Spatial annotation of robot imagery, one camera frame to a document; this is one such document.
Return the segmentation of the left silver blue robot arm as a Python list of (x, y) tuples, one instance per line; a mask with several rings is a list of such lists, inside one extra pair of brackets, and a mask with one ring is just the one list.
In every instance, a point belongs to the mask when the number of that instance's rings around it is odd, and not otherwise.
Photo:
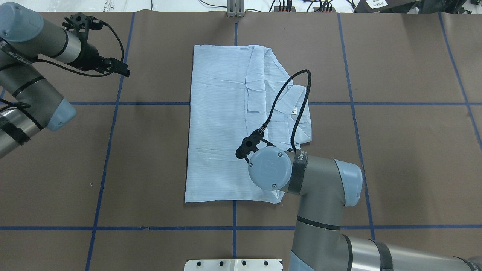
[[(16, 2), (1, 4), (0, 81), (14, 101), (1, 99), (1, 157), (29, 142), (47, 128), (57, 131), (77, 110), (34, 67), (46, 63), (68, 72), (101, 78), (111, 74), (130, 76), (125, 50), (107, 22), (82, 12), (65, 17), (61, 26)], [(102, 57), (89, 43), (89, 32), (107, 27), (117, 39), (121, 57)]]

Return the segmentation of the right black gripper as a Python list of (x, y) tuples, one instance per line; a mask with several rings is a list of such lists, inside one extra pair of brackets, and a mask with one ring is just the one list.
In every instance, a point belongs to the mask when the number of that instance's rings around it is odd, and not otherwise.
[(236, 149), (236, 158), (244, 159), (246, 163), (250, 163), (248, 155), (251, 153), (256, 153), (258, 149), (258, 144), (261, 142), (267, 144), (267, 146), (275, 146), (270, 141), (264, 139), (264, 132), (258, 130), (253, 131), (249, 136), (245, 137), (240, 146)]

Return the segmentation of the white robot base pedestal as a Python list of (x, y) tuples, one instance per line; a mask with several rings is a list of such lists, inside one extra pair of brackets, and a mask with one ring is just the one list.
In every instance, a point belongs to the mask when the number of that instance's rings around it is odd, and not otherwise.
[(281, 259), (193, 259), (184, 271), (283, 271)]

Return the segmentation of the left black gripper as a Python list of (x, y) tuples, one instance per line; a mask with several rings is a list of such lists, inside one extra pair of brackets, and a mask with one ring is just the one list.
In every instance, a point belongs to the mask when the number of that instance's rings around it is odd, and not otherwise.
[(88, 43), (89, 31), (102, 29), (105, 25), (103, 21), (81, 12), (64, 19), (62, 26), (66, 32), (66, 45), (62, 51), (62, 63), (83, 72), (112, 72), (124, 77), (130, 76), (126, 63), (115, 58), (101, 57), (98, 49)]

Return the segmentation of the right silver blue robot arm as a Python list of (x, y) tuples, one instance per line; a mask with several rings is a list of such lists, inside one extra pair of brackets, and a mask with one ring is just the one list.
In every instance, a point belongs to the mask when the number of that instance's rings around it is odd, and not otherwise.
[(290, 271), (480, 271), (481, 258), (447, 257), (341, 233), (344, 207), (360, 199), (363, 173), (351, 163), (283, 151), (255, 130), (235, 153), (270, 192), (299, 195)]

